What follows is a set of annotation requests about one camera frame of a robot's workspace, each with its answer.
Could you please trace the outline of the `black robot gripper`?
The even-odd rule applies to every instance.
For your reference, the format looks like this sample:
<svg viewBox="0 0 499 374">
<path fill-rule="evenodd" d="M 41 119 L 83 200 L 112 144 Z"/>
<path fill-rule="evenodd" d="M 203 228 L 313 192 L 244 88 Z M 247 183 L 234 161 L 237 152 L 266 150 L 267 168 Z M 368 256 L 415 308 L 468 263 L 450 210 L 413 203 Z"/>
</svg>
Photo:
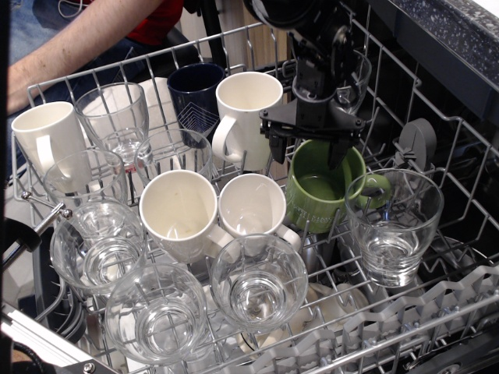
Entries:
<svg viewBox="0 0 499 374">
<path fill-rule="evenodd" d="M 318 139 L 328 141 L 327 164 L 337 168 L 352 142 L 356 142 L 366 127 L 366 121 L 336 107 L 333 96 L 317 97 L 313 91 L 292 81 L 294 99 L 287 104 L 259 112 L 260 132 L 270 138 L 272 157 L 284 164 L 288 138 Z"/>
</svg>

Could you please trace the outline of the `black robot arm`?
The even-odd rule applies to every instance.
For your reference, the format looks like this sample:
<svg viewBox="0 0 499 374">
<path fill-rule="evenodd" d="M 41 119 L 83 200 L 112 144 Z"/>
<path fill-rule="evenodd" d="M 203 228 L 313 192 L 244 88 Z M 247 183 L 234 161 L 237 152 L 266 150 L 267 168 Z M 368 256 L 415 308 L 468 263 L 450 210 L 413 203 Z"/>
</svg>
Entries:
<svg viewBox="0 0 499 374">
<path fill-rule="evenodd" d="M 288 33 L 296 60 L 293 100 L 259 113 L 260 131 L 273 158 L 283 162 L 290 137 L 316 139 L 328 142 L 327 164 L 337 168 L 365 125 L 340 110 L 334 100 L 343 83 L 354 83 L 347 8 L 340 1 L 247 1 L 245 7 L 256 19 Z"/>
</svg>

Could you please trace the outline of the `person forearm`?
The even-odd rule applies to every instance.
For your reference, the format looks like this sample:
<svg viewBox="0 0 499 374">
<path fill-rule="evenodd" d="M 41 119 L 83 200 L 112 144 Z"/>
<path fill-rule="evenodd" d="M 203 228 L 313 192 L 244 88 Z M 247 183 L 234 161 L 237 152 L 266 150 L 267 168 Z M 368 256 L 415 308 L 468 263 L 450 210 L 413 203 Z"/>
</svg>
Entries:
<svg viewBox="0 0 499 374">
<path fill-rule="evenodd" d="M 11 65 L 8 115 L 28 105 L 28 88 L 73 73 L 127 36 L 160 1 L 94 1 L 51 40 Z"/>
</svg>

